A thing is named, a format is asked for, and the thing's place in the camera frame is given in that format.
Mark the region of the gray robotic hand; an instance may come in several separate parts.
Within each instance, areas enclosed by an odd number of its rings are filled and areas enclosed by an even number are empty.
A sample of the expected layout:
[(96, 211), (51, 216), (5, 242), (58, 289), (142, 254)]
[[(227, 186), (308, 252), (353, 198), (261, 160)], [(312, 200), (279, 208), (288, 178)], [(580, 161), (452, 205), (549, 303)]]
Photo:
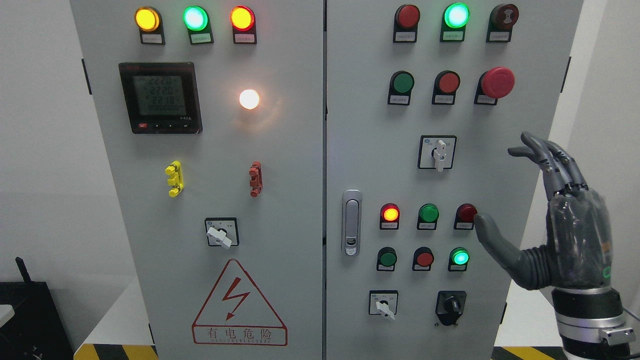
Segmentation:
[(541, 170), (547, 199), (547, 242), (518, 249), (500, 233), (494, 219), (474, 217), (478, 241), (489, 255), (526, 290), (603, 289), (611, 284), (613, 240), (604, 199), (590, 189), (576, 160), (557, 143), (529, 132), (522, 146), (508, 148)]

